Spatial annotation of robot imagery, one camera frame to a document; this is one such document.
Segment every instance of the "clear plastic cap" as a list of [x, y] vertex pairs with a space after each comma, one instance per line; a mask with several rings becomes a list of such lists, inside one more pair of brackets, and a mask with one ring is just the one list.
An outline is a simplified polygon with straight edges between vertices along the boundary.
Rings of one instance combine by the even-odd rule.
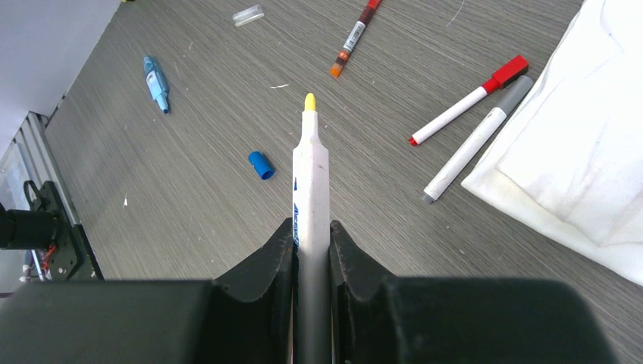
[[261, 19], [263, 17], [263, 10], [261, 9], [261, 5], [255, 5], [251, 8], [247, 8], [246, 10], [239, 11], [235, 15], [232, 16], [232, 21], [234, 22], [234, 25], [237, 27], [241, 27], [244, 24], [248, 24], [251, 21]]

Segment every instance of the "marker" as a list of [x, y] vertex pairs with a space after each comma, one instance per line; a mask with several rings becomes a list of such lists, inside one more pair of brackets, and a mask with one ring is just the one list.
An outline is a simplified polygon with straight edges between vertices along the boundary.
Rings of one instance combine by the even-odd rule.
[[145, 81], [149, 88], [149, 94], [152, 100], [156, 101], [163, 114], [170, 112], [168, 107], [168, 94], [170, 89], [165, 82], [165, 76], [161, 71], [158, 62], [152, 57], [147, 55], [143, 58], [143, 69], [145, 70]]
[[343, 44], [340, 54], [337, 56], [337, 59], [335, 59], [333, 67], [331, 67], [331, 75], [333, 77], [337, 78], [340, 76], [343, 66], [346, 64], [346, 62], [348, 62], [350, 53], [355, 49], [359, 38], [362, 36], [364, 30], [366, 29], [366, 26], [369, 25], [369, 22], [373, 18], [373, 15], [375, 15], [375, 11], [378, 10], [380, 2], [381, 0], [369, 0], [366, 8], [364, 8], [364, 11], [362, 11], [362, 15], [359, 16], [359, 20], [357, 21], [357, 23], [355, 23], [353, 30], [351, 30], [350, 34], [348, 35], [348, 39], [346, 39], [346, 42]]
[[465, 142], [453, 154], [431, 183], [424, 189], [422, 199], [433, 203], [451, 185], [458, 174], [462, 172], [467, 163], [482, 148], [496, 129], [502, 124], [507, 115], [519, 104], [529, 90], [534, 86], [534, 81], [527, 76], [520, 76], [507, 91], [507, 94], [491, 109], [478, 127], [466, 138]]
[[331, 362], [331, 245], [328, 149], [318, 135], [315, 96], [306, 96], [302, 136], [293, 150], [293, 239], [299, 264], [294, 355], [298, 364]]
[[411, 143], [412, 146], [422, 144], [422, 142], [427, 140], [431, 135], [435, 134], [438, 130], [449, 124], [453, 119], [460, 116], [460, 114], [465, 112], [468, 108], [475, 105], [476, 102], [482, 100], [486, 95], [489, 95], [497, 89], [503, 89], [520, 75], [527, 73], [528, 69], [529, 63], [527, 63], [521, 55], [517, 55], [514, 59], [509, 61], [509, 63], [500, 67], [498, 71], [495, 71], [491, 78], [487, 82], [483, 83], [482, 86], [474, 89], [473, 92], [465, 96], [464, 99], [461, 99], [455, 105], [440, 114], [440, 116], [426, 124], [422, 129], [416, 131], [416, 133], [409, 138], [409, 143]]

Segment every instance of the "blue marker cap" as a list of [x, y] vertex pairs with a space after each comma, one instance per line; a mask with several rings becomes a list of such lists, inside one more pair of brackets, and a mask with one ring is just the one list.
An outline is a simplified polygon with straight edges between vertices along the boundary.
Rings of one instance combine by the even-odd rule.
[[170, 112], [168, 108], [168, 99], [165, 98], [163, 95], [158, 95], [156, 96], [156, 103], [158, 104], [159, 108], [163, 111], [163, 114], [167, 114]]
[[274, 169], [270, 165], [267, 158], [259, 151], [255, 151], [248, 155], [248, 161], [255, 168], [257, 174], [262, 180], [267, 180], [274, 174]]

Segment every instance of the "light blue marker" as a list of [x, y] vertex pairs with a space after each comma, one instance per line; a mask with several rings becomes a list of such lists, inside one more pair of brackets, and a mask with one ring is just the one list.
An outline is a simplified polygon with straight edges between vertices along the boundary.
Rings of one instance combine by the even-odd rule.
[[163, 114], [170, 112], [168, 107], [168, 94], [170, 89], [165, 82], [163, 71], [158, 62], [150, 55], [143, 58], [143, 69], [145, 70], [145, 81], [149, 88], [149, 94], [152, 100], [156, 101]]

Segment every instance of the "orange marker tip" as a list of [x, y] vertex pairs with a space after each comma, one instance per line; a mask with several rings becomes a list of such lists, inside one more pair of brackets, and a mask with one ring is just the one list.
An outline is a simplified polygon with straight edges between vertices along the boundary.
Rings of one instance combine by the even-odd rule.
[[342, 67], [339, 64], [333, 64], [333, 67], [331, 67], [330, 74], [332, 77], [338, 78], [340, 76]]

